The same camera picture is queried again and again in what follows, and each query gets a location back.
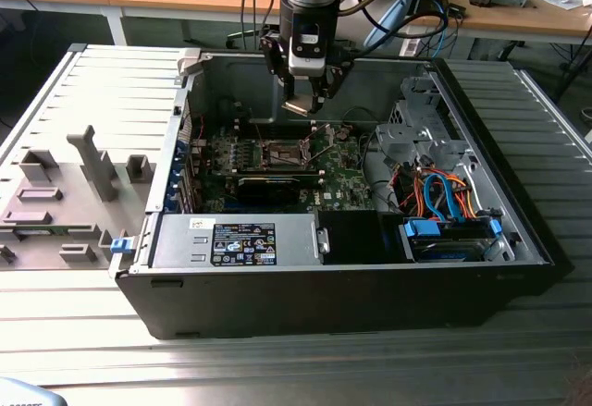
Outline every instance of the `floor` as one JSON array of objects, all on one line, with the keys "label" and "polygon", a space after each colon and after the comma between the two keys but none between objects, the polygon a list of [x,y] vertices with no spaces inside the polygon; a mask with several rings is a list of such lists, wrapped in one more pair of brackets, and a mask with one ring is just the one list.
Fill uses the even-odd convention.
[{"label": "floor", "polygon": [[[9,26],[0,33],[0,68],[8,73],[0,75],[0,141],[9,132],[6,125],[12,126],[18,121],[71,43],[112,43],[106,19],[102,17],[26,12],[23,20],[25,31],[17,32]],[[132,45],[187,45],[178,21],[127,18],[124,25]],[[238,31],[239,24],[193,21],[190,29],[192,38],[200,46],[224,48],[226,35]],[[395,44],[392,50],[398,50]],[[546,43],[528,43],[515,48],[509,60],[516,67],[526,68],[547,93],[553,92],[561,78],[559,65],[565,62]],[[592,73],[579,78],[560,102],[560,109],[582,134],[586,134],[588,128],[579,112],[592,101],[590,76]]]}]

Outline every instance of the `warning label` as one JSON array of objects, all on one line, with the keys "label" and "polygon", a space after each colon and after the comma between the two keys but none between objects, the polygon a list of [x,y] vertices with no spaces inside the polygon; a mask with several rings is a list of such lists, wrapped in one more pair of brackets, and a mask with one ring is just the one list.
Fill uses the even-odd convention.
[{"label": "warning label", "polygon": [[216,224],[212,265],[276,265],[276,225]]}]

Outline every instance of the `motherboard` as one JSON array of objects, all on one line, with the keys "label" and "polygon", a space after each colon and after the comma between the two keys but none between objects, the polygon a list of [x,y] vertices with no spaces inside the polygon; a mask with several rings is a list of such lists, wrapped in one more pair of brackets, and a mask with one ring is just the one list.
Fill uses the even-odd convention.
[{"label": "motherboard", "polygon": [[374,209],[352,126],[238,123],[200,143],[196,187],[204,213]]}]

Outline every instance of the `blue latch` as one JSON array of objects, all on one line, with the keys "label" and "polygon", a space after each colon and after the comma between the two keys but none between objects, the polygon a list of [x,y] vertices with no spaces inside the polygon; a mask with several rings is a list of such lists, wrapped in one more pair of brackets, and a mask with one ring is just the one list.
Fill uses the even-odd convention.
[{"label": "blue latch", "polygon": [[111,253],[133,253],[132,238],[115,238],[111,241]]},{"label": "blue latch", "polygon": [[491,226],[491,230],[496,237],[501,235],[501,224],[497,219],[490,220],[489,225]]},{"label": "blue latch", "polygon": [[405,223],[407,237],[439,237],[440,228],[433,219],[412,219]]}]

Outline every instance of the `side panel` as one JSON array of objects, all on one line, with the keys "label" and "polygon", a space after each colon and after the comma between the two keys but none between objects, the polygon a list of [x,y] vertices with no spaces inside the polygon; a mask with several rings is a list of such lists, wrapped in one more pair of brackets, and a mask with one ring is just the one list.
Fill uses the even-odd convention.
[{"label": "side panel", "polygon": [[237,338],[477,326],[518,293],[539,291],[545,272],[124,274],[117,284],[157,338]]}]

